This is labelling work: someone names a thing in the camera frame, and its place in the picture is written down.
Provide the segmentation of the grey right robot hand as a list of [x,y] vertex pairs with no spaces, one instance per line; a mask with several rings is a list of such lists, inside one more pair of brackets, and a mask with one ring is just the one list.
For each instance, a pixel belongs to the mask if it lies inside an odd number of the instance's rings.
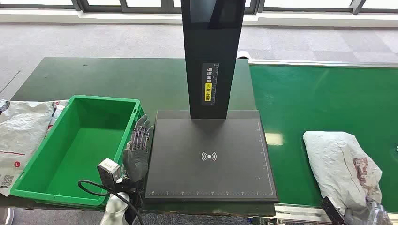
[[345,210],[344,221],[348,225],[392,225],[384,207],[375,202],[367,202],[366,208],[360,211]]

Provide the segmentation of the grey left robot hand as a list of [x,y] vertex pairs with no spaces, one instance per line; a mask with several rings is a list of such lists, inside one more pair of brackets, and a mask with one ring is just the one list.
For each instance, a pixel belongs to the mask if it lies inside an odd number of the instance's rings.
[[131,139],[123,151],[122,165],[125,177],[132,182],[145,179],[148,172],[148,142],[153,132],[147,114],[139,118],[132,130]]

